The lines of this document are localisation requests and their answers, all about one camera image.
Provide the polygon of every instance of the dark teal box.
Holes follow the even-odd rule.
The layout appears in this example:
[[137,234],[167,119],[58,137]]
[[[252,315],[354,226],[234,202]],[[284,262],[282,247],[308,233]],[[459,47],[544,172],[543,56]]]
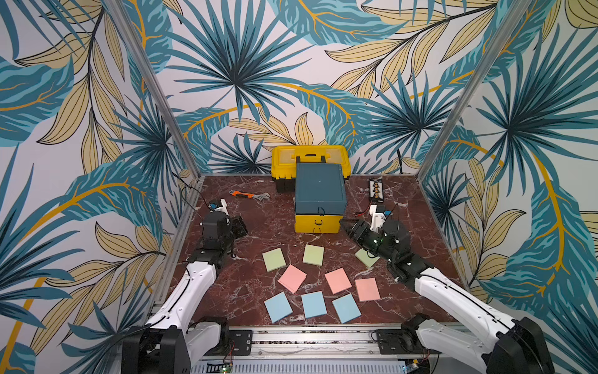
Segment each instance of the dark teal box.
[[297,163],[295,214],[344,215],[347,194],[341,165]]

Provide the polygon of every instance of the red marble table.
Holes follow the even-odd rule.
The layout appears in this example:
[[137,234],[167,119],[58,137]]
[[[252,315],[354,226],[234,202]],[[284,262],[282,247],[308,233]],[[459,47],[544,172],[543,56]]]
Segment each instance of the red marble table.
[[[368,202],[368,178],[352,176],[346,182],[346,216],[363,211]],[[445,275],[460,284],[456,269],[438,231],[432,213],[426,204],[419,185],[412,176],[383,177],[385,183],[385,205],[392,208],[398,204],[393,217],[401,220],[411,232],[411,247],[415,253],[428,259]],[[258,201],[242,197],[232,197],[230,190],[248,193],[269,192],[271,199]],[[342,231],[338,234],[303,234],[294,230],[294,193],[276,193],[274,182],[269,176],[258,177],[206,177],[202,194],[209,202],[224,198],[230,215],[240,214],[247,225],[249,234],[235,242],[236,259],[227,257],[225,268],[213,286],[202,299],[193,320],[204,316],[226,317],[231,326],[271,325],[264,301],[284,291],[293,313],[275,324],[334,324],[339,323],[332,301],[347,293],[352,293],[361,316],[351,323],[401,323],[417,312],[430,315],[437,321],[453,319],[436,304],[410,291],[402,284],[394,282],[386,270],[383,260],[371,269],[360,262],[355,253],[359,247]],[[207,207],[199,199],[199,212],[205,216]],[[170,290],[176,286],[186,264],[184,261],[195,249],[202,233],[197,215],[193,218],[187,239],[181,251]],[[303,263],[305,244],[320,245],[325,248],[324,263],[315,266]],[[281,247],[287,264],[293,264],[307,274],[307,278],[295,294],[291,294],[277,279],[285,267],[266,272],[262,253]],[[343,267],[352,281],[353,287],[332,295],[324,274]],[[378,301],[359,302],[354,279],[375,277],[380,290]],[[301,306],[301,294],[322,291],[328,315],[305,318]]]

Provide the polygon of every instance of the metal pole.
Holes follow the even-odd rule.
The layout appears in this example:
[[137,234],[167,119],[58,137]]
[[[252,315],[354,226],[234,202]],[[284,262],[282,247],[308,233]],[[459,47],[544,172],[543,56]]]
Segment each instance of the metal pole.
[[124,41],[124,45],[127,47],[135,64],[137,64],[139,73],[144,79],[145,85],[152,96],[152,100],[162,114],[164,122],[170,130],[175,144],[181,151],[183,161],[187,164],[187,168],[191,171],[194,179],[199,179],[201,173],[197,168],[194,157],[189,151],[187,142],[185,142],[185,139],[183,138],[181,129],[179,128],[176,118],[170,109],[170,105],[166,100],[166,95],[162,92],[158,78],[155,76],[150,60],[141,45],[139,37],[137,36],[137,31],[133,27],[133,21],[131,21],[131,18],[127,14],[122,0],[105,0],[105,4],[108,8],[108,13],[112,16],[116,29],[119,31],[119,34]]
[[478,89],[478,86],[480,86],[486,77],[486,74],[488,74],[490,68],[494,65],[494,62],[505,47],[508,38],[517,27],[517,24],[519,24],[521,18],[525,15],[525,12],[531,3],[532,0],[512,0],[512,4],[508,9],[505,18],[496,31],[496,35],[488,43],[486,52],[482,55],[471,78],[465,84],[463,93],[459,96],[457,103],[450,111],[447,120],[444,122],[444,126],[438,132],[436,140],[434,140],[432,147],[419,168],[419,171],[417,172],[418,180],[423,181],[426,178],[426,174],[429,172],[432,164],[434,164],[434,161],[436,161],[436,158],[442,151],[444,144],[453,132],[454,127],[457,125],[457,121],[461,118],[463,110],[465,110],[471,97]]

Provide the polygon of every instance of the vent grille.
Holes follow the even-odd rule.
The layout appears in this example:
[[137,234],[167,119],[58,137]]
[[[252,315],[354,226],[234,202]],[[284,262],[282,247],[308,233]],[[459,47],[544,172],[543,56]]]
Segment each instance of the vent grille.
[[[243,374],[402,374],[404,361],[334,361],[334,360],[235,360],[233,373]],[[192,374],[205,374],[208,371],[207,361],[200,361],[191,368]]]

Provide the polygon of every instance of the tropical leaf wallpaper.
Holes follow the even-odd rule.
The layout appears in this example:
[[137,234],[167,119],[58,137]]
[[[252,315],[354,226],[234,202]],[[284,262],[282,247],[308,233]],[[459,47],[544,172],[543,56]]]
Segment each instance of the tropical leaf wallpaper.
[[[550,12],[539,2],[505,66]],[[171,0],[171,42],[148,57],[170,56],[154,70],[202,172],[268,173],[277,145],[338,144],[355,173],[415,173],[511,3]]]
[[[169,12],[124,3],[159,72]],[[0,14],[0,373],[104,373],[173,251],[172,174],[191,173],[103,2]]]
[[597,17],[532,1],[422,181],[471,292],[533,316],[559,373],[598,373]]

